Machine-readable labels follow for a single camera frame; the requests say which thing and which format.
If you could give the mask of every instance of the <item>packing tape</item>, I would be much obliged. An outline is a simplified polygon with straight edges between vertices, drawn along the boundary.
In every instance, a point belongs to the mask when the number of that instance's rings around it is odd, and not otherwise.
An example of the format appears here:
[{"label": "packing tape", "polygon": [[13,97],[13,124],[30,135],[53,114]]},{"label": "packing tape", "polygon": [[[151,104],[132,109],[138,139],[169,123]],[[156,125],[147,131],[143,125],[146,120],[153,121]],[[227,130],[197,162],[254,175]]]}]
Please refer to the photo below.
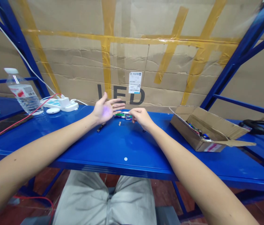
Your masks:
[{"label": "packing tape", "polygon": [[[212,7],[212,10],[209,14],[209,17],[205,23],[205,26],[202,30],[200,38],[202,39],[210,38],[210,35],[215,27],[215,24],[220,14],[222,13],[223,8],[226,5],[226,2],[227,2],[226,0],[216,0],[215,1]],[[191,64],[191,68],[190,68],[189,75],[187,78],[187,85],[186,85],[186,88],[185,88],[185,91],[182,97],[181,105],[187,104],[188,98],[192,90],[194,89],[194,86],[196,82],[198,81],[200,75],[204,71],[204,67],[206,63],[208,62],[212,51],[215,51],[215,49],[212,49],[209,47],[199,48],[197,50],[197,53],[195,54],[195,57]]]},{"label": "packing tape", "polygon": [[[24,17],[24,20],[26,22],[26,25],[29,29],[33,29],[33,30],[37,30],[36,28],[36,24],[34,22],[34,19],[33,19],[33,16],[32,16],[32,13],[30,11],[30,8],[29,8],[29,5],[28,5],[28,2],[26,0],[19,0],[19,5],[21,6],[21,9],[22,9],[22,15]],[[47,60],[47,57],[46,57],[46,54],[44,53],[43,49],[42,49],[42,45],[41,45],[41,42],[38,38],[38,34],[37,33],[33,33],[33,32],[29,32],[28,33],[30,35],[30,38],[32,39],[32,42],[37,50],[37,53],[38,53],[38,56],[47,72],[47,74],[49,75],[54,87],[55,87],[55,90],[57,93],[61,93],[61,90],[59,88],[59,85],[57,83],[57,80],[55,78],[55,75],[52,71],[52,68],[51,66],[49,65],[48,63],[48,60]]]},{"label": "packing tape", "polygon": [[[172,31],[172,35],[171,35],[171,39],[174,40],[178,40],[180,35],[181,35],[181,31],[186,19],[188,13],[188,9],[184,8],[184,7],[180,7],[177,17],[176,17],[176,21],[174,23],[174,27],[173,27],[173,31]],[[176,47],[177,47],[177,43],[176,42],[170,42],[167,44],[165,53],[163,55],[163,58],[161,60],[161,63],[159,65],[158,68],[158,72],[156,73],[155,76],[155,80],[154,83],[156,84],[160,84],[162,79],[163,79],[163,75],[167,70],[167,67],[169,66],[169,63],[176,51]]]},{"label": "packing tape", "polygon": [[[114,18],[115,18],[116,0],[102,0],[102,11],[104,20],[104,35],[114,36]],[[111,95],[111,69],[110,69],[110,38],[105,37],[101,40],[102,57],[103,57],[103,73],[105,91],[108,98]]]},{"label": "packing tape", "polygon": [[190,67],[189,75],[187,78],[187,85],[182,97],[181,105],[186,105],[189,95],[191,94],[196,82],[203,72],[212,51],[213,49],[209,47],[198,49]]},{"label": "packing tape", "polygon": [[224,68],[228,61],[230,60],[231,56],[233,55],[234,51],[236,50],[237,46],[220,46],[219,49],[222,52],[218,60],[218,64]]},{"label": "packing tape", "polygon": [[[122,17],[121,17],[121,36],[130,37],[131,30],[131,0],[121,1]],[[117,76],[120,84],[125,84],[125,45],[122,43],[116,44],[116,63],[117,63]]]},{"label": "packing tape", "polygon": [[234,45],[237,47],[238,45],[238,42],[226,42],[224,38],[222,39],[222,41],[220,40],[220,38],[218,38],[218,40],[213,41],[213,40],[199,39],[199,37],[181,36],[178,40],[175,40],[175,39],[161,39],[161,38],[158,39],[158,38],[115,37],[115,36],[107,36],[107,35],[74,33],[67,31],[44,31],[44,30],[42,31],[42,30],[33,30],[33,29],[23,30],[22,32],[24,34],[35,33],[37,35],[76,37],[76,38],[86,38],[86,39],[92,39],[98,41],[102,41],[105,38],[108,38],[112,43],[125,43],[125,44],[164,45],[168,43],[176,43],[177,45],[188,45],[195,47],[203,47],[208,45],[211,46]]},{"label": "packing tape", "polygon": [[216,0],[213,7],[212,7],[212,10],[209,14],[209,17],[205,23],[205,26],[202,30],[202,33],[201,33],[201,38],[205,38],[205,39],[209,39],[215,25],[216,25],[216,22],[220,16],[220,14],[222,13],[222,10],[223,8],[225,7],[227,3],[227,0]]}]

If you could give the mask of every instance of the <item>person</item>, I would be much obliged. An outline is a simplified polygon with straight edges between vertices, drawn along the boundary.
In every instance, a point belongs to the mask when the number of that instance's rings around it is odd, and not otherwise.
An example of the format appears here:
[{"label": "person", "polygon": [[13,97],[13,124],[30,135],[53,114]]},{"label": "person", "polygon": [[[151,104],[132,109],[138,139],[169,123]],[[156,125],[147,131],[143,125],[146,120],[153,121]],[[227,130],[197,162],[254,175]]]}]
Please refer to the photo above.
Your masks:
[{"label": "person", "polygon": [[[90,115],[25,145],[0,161],[0,210],[22,185],[75,141],[125,108],[124,103],[118,103],[121,99],[106,100],[104,93]],[[129,114],[133,116],[133,123],[138,122],[156,140],[208,224],[258,224],[231,190],[198,158],[159,128],[144,108],[134,108]],[[156,224],[150,181],[121,176],[110,197],[98,173],[72,170],[53,224]]]}]

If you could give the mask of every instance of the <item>white power strip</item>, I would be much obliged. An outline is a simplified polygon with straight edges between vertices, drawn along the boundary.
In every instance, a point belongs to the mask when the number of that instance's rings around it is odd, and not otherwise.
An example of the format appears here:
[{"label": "white power strip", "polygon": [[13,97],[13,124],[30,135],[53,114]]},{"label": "white power strip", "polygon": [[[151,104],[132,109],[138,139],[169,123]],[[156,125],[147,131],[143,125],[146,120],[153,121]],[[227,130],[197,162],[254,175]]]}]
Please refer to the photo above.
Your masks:
[{"label": "white power strip", "polygon": [[47,108],[59,108],[61,111],[64,111],[64,112],[71,112],[71,111],[77,110],[79,108],[79,104],[76,102],[74,104],[70,104],[66,107],[61,107],[60,102],[56,98],[51,98],[43,106],[47,107]]}]

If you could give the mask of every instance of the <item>red wire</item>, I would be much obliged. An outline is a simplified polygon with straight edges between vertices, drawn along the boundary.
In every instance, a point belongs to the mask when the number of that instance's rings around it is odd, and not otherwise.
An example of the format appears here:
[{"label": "red wire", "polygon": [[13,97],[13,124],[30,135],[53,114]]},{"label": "red wire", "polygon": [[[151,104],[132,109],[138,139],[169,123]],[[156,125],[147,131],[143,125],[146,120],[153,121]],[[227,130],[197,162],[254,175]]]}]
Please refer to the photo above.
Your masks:
[{"label": "red wire", "polygon": [[[13,127],[14,125],[22,122],[23,120],[27,119],[28,117],[30,117],[33,113],[35,113],[40,107],[42,107],[47,101],[49,101],[51,98],[53,98],[55,95],[58,95],[60,93],[56,93],[54,95],[52,95],[50,98],[48,98],[43,104],[41,104],[36,110],[34,110],[31,114],[29,114],[28,116],[26,116],[24,119],[21,119],[20,121],[14,123],[13,125],[7,127],[6,129],[4,129],[3,131],[0,132],[0,134],[4,133],[5,131],[7,131],[8,129],[10,129],[11,127]],[[32,199],[32,198],[42,198],[42,199],[46,199],[47,201],[50,202],[51,207],[52,207],[52,212],[51,212],[51,218],[49,221],[49,224],[51,224],[52,219],[53,219],[53,215],[54,215],[54,205],[52,203],[52,201],[46,197],[24,197],[24,196],[13,196],[14,198],[20,198],[20,199]]]}]

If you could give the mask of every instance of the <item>forearm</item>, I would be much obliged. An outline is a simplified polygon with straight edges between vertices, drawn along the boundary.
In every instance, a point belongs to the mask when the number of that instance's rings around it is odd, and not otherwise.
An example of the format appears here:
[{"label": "forearm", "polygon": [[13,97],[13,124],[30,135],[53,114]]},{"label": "forearm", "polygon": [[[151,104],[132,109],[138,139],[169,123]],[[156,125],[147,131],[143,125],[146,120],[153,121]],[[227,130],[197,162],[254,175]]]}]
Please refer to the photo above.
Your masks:
[{"label": "forearm", "polygon": [[0,206],[96,125],[91,115],[43,136],[0,161]]},{"label": "forearm", "polygon": [[157,126],[149,132],[210,224],[258,224],[219,177],[190,151]]}]

